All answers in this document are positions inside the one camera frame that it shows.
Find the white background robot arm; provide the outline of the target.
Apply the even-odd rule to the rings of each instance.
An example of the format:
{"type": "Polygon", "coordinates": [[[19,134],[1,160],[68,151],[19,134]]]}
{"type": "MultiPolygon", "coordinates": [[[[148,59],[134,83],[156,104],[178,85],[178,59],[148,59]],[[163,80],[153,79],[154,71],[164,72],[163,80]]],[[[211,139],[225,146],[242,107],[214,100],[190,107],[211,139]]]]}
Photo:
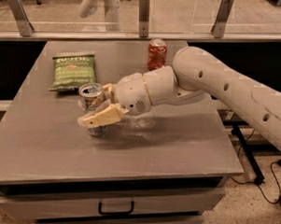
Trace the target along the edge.
{"type": "MultiPolygon", "coordinates": [[[[100,0],[83,0],[78,7],[78,16],[87,18],[97,12],[100,0]]],[[[104,0],[105,29],[110,32],[121,31],[120,0],[104,0]]]]}

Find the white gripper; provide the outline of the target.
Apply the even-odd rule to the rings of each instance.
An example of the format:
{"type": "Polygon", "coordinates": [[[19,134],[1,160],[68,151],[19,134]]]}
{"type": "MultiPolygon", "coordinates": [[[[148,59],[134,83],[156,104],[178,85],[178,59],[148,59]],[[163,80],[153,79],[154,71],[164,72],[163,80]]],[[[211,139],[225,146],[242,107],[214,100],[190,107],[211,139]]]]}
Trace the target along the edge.
{"type": "Polygon", "coordinates": [[[79,125],[94,129],[121,121],[129,112],[137,116],[162,104],[176,104],[182,96],[175,74],[170,66],[164,66],[144,74],[135,73],[123,77],[116,85],[105,84],[106,99],[116,99],[118,104],[108,105],[96,113],[87,113],[77,119],[79,125]]]}

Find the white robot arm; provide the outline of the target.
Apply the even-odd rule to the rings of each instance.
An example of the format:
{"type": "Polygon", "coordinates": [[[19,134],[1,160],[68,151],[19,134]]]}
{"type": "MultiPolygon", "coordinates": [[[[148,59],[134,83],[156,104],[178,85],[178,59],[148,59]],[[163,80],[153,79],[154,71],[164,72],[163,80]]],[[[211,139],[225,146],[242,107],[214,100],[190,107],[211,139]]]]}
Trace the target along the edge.
{"type": "Polygon", "coordinates": [[[204,49],[180,49],[167,65],[103,86],[105,100],[78,119],[86,128],[111,125],[157,105],[197,103],[208,93],[281,151],[281,93],[243,76],[204,49]]]}

